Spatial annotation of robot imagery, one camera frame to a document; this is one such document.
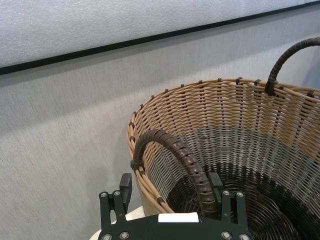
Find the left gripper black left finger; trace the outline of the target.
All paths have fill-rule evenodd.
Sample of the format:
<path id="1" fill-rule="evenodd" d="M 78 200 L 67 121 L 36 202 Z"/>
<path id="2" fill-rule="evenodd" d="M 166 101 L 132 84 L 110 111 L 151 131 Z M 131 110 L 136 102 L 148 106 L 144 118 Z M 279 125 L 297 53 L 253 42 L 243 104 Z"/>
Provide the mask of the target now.
<path id="1" fill-rule="evenodd" d="M 126 220 L 132 190 L 132 174 L 123 173 L 119 183 L 119 189 L 114 190 L 112 193 L 103 191 L 99 194 L 100 222 L 102 228 L 107 228 L 111 225 L 111 211 L 114 211 L 117 223 Z"/>

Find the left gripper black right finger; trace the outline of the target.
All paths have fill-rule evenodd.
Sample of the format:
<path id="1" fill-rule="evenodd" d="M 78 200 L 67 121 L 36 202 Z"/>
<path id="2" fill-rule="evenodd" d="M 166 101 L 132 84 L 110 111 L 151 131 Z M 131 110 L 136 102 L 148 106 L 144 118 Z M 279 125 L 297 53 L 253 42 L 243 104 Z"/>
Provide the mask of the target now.
<path id="1" fill-rule="evenodd" d="M 217 199 L 218 219 L 223 222 L 247 226 L 245 194 L 241 191 L 224 189 L 224 185 L 216 172 L 210 172 L 208 180 Z"/>

